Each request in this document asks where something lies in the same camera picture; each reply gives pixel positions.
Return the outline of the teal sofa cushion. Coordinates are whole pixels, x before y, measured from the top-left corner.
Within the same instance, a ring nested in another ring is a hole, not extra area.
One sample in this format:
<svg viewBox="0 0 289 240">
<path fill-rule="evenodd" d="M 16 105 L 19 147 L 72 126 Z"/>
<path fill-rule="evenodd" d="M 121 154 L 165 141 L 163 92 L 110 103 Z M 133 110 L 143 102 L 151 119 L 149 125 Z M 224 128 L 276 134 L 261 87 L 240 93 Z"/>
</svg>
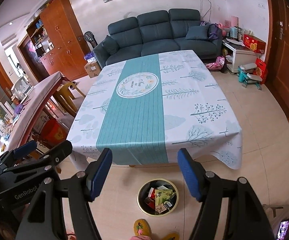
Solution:
<svg viewBox="0 0 289 240">
<path fill-rule="evenodd" d="M 185 40 L 208 40 L 209 25 L 191 26 Z"/>
</svg>

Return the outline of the left yellow slipper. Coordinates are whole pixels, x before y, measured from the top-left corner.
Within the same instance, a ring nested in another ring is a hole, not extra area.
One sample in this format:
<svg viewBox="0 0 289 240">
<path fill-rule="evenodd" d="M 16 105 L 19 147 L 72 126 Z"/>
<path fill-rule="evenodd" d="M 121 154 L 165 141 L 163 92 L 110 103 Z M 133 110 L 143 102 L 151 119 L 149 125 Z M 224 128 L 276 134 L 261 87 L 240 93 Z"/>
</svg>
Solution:
<svg viewBox="0 0 289 240">
<path fill-rule="evenodd" d="M 134 235 L 143 239 L 151 237 L 151 229 L 145 219 L 138 219 L 134 222 Z"/>
</svg>

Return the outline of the round trash bin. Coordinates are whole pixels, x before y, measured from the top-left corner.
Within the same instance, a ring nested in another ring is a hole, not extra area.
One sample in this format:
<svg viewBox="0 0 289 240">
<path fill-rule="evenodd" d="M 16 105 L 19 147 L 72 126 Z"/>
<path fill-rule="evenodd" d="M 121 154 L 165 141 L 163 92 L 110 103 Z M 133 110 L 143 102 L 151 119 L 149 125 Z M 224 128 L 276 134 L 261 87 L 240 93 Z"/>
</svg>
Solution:
<svg viewBox="0 0 289 240">
<path fill-rule="evenodd" d="M 179 191 L 174 183 L 163 178 L 146 182 L 136 198 L 140 210 L 151 217 L 163 217 L 176 210 Z"/>
</svg>

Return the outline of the teal step exerciser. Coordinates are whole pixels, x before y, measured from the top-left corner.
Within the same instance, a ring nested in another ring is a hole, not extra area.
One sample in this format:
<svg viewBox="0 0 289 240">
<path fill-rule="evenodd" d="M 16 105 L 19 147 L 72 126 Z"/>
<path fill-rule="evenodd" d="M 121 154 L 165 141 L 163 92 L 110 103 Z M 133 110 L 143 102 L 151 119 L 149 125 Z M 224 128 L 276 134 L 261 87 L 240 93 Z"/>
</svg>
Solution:
<svg viewBox="0 0 289 240">
<path fill-rule="evenodd" d="M 252 74 L 252 71 L 256 69 L 255 63 L 248 63 L 238 67 L 238 81 L 246 88 L 248 85 L 255 85 L 258 90 L 262 90 L 261 82 L 262 78 L 256 74 Z"/>
</svg>

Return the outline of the red gift box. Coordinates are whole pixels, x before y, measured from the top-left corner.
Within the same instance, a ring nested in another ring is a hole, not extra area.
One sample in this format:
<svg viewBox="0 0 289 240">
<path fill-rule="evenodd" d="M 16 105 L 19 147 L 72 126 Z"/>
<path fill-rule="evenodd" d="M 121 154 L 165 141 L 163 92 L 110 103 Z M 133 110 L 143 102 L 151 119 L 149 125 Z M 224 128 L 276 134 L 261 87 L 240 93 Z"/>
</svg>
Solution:
<svg viewBox="0 0 289 240">
<path fill-rule="evenodd" d="M 266 42 L 261 39 L 253 36 L 244 34 L 243 44 L 245 47 L 249 48 L 251 51 L 255 53 L 264 54 L 266 48 Z"/>
</svg>

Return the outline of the pink plastic bag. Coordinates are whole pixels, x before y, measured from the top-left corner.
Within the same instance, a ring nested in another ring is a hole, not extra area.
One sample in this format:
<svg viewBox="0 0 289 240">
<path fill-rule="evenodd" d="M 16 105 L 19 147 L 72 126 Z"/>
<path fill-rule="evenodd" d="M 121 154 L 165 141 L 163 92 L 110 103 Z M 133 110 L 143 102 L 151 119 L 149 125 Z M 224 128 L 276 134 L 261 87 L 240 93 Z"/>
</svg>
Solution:
<svg viewBox="0 0 289 240">
<path fill-rule="evenodd" d="M 215 62 L 207 63 L 206 68 L 209 70 L 221 70 L 225 64 L 225 58 L 223 56 L 218 56 Z"/>
</svg>

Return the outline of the white side cabinet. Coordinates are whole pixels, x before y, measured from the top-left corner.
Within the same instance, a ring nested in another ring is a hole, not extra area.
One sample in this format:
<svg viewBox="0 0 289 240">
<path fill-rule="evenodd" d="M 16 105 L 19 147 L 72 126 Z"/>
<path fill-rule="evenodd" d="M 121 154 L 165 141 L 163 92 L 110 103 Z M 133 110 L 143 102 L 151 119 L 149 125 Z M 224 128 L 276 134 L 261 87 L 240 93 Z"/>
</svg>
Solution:
<svg viewBox="0 0 289 240">
<path fill-rule="evenodd" d="M 225 58 L 228 70 L 233 74 L 237 74 L 239 66 L 255 63 L 258 57 L 257 53 L 249 50 L 245 46 L 232 43 L 228 40 L 223 41 L 221 53 Z"/>
</svg>

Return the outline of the wooden cabinet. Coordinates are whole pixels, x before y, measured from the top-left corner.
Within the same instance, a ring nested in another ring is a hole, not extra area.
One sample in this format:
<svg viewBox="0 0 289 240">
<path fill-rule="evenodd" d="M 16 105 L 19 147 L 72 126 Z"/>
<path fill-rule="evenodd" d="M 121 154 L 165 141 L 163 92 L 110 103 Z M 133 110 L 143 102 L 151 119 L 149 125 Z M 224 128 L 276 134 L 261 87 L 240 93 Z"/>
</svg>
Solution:
<svg viewBox="0 0 289 240">
<path fill-rule="evenodd" d="M 70 0 L 52 0 L 26 32 L 18 49 L 37 81 L 57 71 L 71 81 L 87 75 L 84 56 L 90 48 Z"/>
</svg>

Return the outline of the white tree-print tablecloth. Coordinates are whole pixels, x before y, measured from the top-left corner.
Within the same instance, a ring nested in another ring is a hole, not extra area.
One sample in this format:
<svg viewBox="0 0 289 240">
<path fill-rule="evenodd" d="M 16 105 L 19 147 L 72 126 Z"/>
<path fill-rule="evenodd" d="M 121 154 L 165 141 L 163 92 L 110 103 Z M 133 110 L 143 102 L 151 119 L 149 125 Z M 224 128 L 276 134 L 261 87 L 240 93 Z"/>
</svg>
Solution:
<svg viewBox="0 0 289 240">
<path fill-rule="evenodd" d="M 83 170 L 109 148 L 116 165 L 176 163 L 213 155 L 241 167 L 243 136 L 225 94 L 191 50 L 105 66 L 68 133 L 70 160 Z"/>
</svg>

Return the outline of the cardboard box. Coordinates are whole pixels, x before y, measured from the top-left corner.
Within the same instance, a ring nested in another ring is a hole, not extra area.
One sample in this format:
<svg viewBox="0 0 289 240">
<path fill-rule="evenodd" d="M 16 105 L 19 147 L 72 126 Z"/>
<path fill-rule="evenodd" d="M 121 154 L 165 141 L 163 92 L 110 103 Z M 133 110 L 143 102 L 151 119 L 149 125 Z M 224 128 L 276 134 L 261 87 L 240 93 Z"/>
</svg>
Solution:
<svg viewBox="0 0 289 240">
<path fill-rule="evenodd" d="M 90 78 L 99 76 L 99 74 L 100 74 L 100 72 L 101 72 L 101 67 L 100 67 L 100 65 L 98 64 L 97 61 L 88 62 L 88 63 L 84 66 L 84 69 L 85 69 L 87 75 L 88 75 Z"/>
</svg>

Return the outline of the yellow plastic stool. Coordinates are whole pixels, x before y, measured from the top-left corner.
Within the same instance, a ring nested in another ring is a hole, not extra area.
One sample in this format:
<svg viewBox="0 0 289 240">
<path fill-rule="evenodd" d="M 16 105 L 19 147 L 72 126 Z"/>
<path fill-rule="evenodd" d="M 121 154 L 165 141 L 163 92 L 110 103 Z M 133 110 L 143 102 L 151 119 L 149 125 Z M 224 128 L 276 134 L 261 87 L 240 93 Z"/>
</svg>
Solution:
<svg viewBox="0 0 289 240">
<path fill-rule="evenodd" d="M 60 85 L 53 94 L 53 97 L 66 112 L 75 117 L 78 109 L 73 102 L 73 100 L 76 98 L 72 94 L 70 87 L 77 90 L 81 96 L 85 98 L 85 94 L 76 86 L 76 83 L 71 81 L 64 85 Z"/>
</svg>

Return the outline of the dark teal sofa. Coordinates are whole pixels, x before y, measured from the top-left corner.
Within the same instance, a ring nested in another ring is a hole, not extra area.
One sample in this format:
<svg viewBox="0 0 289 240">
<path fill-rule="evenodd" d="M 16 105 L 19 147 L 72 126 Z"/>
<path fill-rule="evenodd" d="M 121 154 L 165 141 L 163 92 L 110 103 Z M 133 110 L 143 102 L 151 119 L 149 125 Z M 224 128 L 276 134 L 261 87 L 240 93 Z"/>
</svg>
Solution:
<svg viewBox="0 0 289 240">
<path fill-rule="evenodd" d="M 185 40 L 191 26 L 209 25 L 208 40 Z M 192 50 L 204 62 L 221 53 L 221 29 L 202 20 L 196 9 L 158 10 L 108 25 L 108 35 L 93 49 L 101 67 L 141 56 Z"/>
</svg>

